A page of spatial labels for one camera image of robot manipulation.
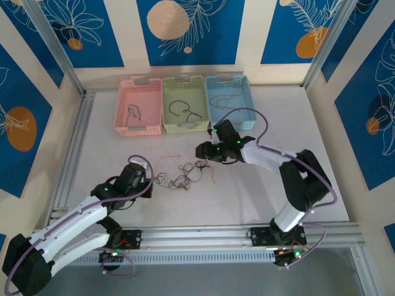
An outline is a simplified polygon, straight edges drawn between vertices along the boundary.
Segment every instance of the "pink basket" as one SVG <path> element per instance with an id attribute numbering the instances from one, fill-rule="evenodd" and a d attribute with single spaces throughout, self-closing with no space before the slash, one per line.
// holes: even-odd
<path id="1" fill-rule="evenodd" d="M 162 79 L 121 82 L 114 127 L 121 136 L 161 134 Z"/>

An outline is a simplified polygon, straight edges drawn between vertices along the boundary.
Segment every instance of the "white robotic arm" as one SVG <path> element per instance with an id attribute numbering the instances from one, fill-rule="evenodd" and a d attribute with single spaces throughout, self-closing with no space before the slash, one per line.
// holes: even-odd
<path id="1" fill-rule="evenodd" d="M 109 214 L 122 208 L 128 199 L 151 196 L 152 180 L 146 178 L 146 164 L 130 162 L 120 176 L 97 185 L 90 196 L 56 223 L 28 238 L 18 234 L 11 239 L 2 271 L 24 296 L 37 294 L 78 257 L 101 247 L 118 246 L 122 227 Z M 8 288 L 9 280 L 6 295 L 14 295 L 7 292 Z"/>
<path id="2" fill-rule="evenodd" d="M 235 161 L 250 163 L 281 176 L 288 201 L 274 217 L 270 227 L 276 244 L 286 244 L 293 235 L 293 229 L 296 229 L 307 211 L 329 192 L 327 185 L 310 170 L 306 170 L 307 165 L 330 185 L 314 154 L 309 150 L 295 153 L 269 146 L 259 147 L 254 138 L 250 136 L 241 138 L 229 120 L 217 123 L 211 133 L 212 142 L 199 145 L 196 148 L 196 157 L 224 164 Z"/>

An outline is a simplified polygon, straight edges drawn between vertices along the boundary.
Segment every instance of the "orange circle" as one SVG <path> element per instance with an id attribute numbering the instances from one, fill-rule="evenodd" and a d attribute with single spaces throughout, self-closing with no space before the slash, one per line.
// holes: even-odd
<path id="1" fill-rule="evenodd" d="M 312 32 L 305 34 L 296 45 L 296 54 L 302 59 L 309 59 L 314 57 L 317 53 L 318 46 L 321 44 L 325 37 L 327 27 L 320 27 Z"/>
<path id="2" fill-rule="evenodd" d="M 19 128 L 15 125 L 6 130 L 8 141 L 12 147 L 21 152 L 28 152 L 33 148 L 37 136 L 37 122 L 35 116 L 26 107 L 14 107 L 8 111 L 7 115 L 18 120 L 20 123 L 28 120 L 24 125 L 28 130 Z"/>
<path id="3" fill-rule="evenodd" d="M 366 130 L 369 134 L 375 135 L 380 129 L 380 122 L 377 118 L 369 118 L 368 122 L 366 122 Z"/>
<path id="4" fill-rule="evenodd" d="M 71 49 L 74 49 L 75 51 L 79 51 L 82 49 L 82 42 L 78 39 L 70 38 L 67 41 L 67 44 L 70 46 Z"/>

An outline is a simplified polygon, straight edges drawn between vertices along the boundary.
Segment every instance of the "plastic basket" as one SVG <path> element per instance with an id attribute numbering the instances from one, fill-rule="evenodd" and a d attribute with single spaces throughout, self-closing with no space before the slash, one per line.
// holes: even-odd
<path id="1" fill-rule="evenodd" d="M 203 76 L 163 79 L 163 124 L 168 133 L 207 131 L 209 109 Z"/>
<path id="2" fill-rule="evenodd" d="M 121 136 L 162 133 L 162 79 L 124 80 L 119 86 L 114 127 Z"/>
<path id="3" fill-rule="evenodd" d="M 212 126 L 232 109 L 254 108 L 245 75 L 207 76 L 206 88 Z M 256 115 L 253 111 L 240 110 L 230 114 L 227 119 L 237 131 L 250 130 L 256 122 Z"/>

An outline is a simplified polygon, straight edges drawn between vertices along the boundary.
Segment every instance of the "green basket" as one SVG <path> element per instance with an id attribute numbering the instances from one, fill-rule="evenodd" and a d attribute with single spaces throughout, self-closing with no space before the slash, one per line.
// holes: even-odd
<path id="1" fill-rule="evenodd" d="M 163 79 L 163 125 L 166 132 L 207 131 L 209 122 L 203 76 Z"/>

